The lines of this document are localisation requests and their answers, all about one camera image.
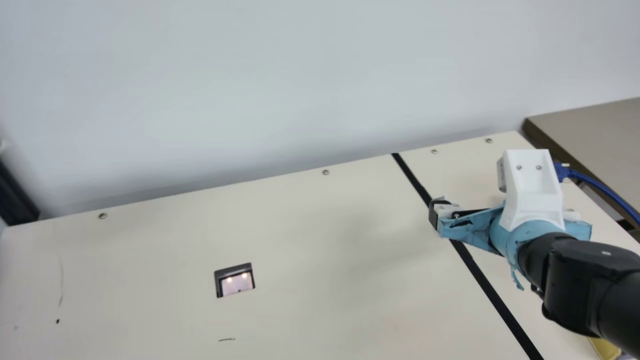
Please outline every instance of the white wall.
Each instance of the white wall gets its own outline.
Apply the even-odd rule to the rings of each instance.
[[[637,0],[3,0],[8,166],[49,215],[640,95]]]

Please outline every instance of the tabletop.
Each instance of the tabletop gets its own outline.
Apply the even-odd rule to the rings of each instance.
[[[399,154],[433,195],[501,201],[516,132]],[[638,244],[573,184],[593,240]],[[545,359],[596,359],[544,319],[504,259],[466,247]],[[214,273],[255,288],[218,298]],[[2,359],[527,359],[391,155],[9,227]]]

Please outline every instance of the yellow object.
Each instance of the yellow object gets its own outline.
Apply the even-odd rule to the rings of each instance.
[[[616,360],[622,355],[622,350],[607,340],[600,338],[589,338],[593,350],[596,350],[602,360]]]

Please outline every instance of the square hole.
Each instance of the square hole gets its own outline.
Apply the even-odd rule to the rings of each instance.
[[[251,263],[217,270],[213,275],[216,279],[216,294],[219,298],[255,289]]]

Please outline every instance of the blue cable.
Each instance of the blue cable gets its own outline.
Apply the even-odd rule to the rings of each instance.
[[[606,196],[610,197],[613,201],[615,201],[620,207],[622,207],[626,213],[631,216],[631,218],[636,222],[636,224],[640,224],[640,215],[638,212],[631,207],[631,205],[627,204],[624,199],[622,199],[617,193],[608,188],[606,185],[589,177],[587,175],[581,174],[580,172],[569,169],[568,167],[562,166],[562,164],[555,163],[556,173],[558,176],[558,180],[562,181],[564,178],[569,177],[570,179],[577,179],[584,181],[585,183],[593,186],[594,188],[600,190],[605,193]]]

